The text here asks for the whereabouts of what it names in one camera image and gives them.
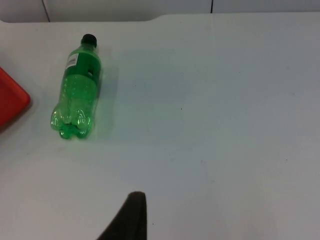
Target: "black object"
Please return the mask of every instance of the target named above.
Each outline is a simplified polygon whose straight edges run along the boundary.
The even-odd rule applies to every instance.
[[[97,39],[92,34],[87,33],[82,37],[81,44],[91,44],[96,48],[97,47]]]
[[[97,240],[147,240],[146,195],[140,191],[130,193]]]

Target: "red tray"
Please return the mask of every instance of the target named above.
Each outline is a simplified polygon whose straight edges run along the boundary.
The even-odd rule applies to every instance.
[[[29,103],[29,94],[0,67],[0,126],[11,121]]]

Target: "wall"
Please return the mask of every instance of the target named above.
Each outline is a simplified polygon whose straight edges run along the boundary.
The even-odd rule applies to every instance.
[[[50,20],[144,21],[164,14],[209,13],[211,0],[44,0]],[[214,13],[320,11],[320,0],[214,0]],[[0,0],[0,20],[46,22],[41,0]]]
[[[214,0],[214,13],[320,11],[320,0]]]
[[[210,13],[211,0],[45,0],[51,21],[145,21],[164,14]]]
[[[0,0],[0,20],[16,22],[47,22],[41,0]]]

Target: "green plastic bottle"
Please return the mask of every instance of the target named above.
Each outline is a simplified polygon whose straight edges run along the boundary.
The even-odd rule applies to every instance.
[[[51,127],[63,139],[85,138],[93,127],[101,71],[96,48],[96,37],[86,34],[68,57],[59,102],[51,115]]]

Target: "white surface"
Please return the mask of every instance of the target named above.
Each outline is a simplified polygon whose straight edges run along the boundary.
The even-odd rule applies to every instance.
[[[214,0],[214,13],[320,11],[318,0]]]
[[[1,0],[0,20],[8,23],[48,21],[41,0]]]
[[[320,13],[0,24],[33,105],[0,135],[0,237],[95,240],[145,191],[153,240],[319,239]],[[89,139],[50,129],[67,56],[97,36]]]
[[[146,21],[165,14],[207,14],[211,0],[44,0],[52,22]]]

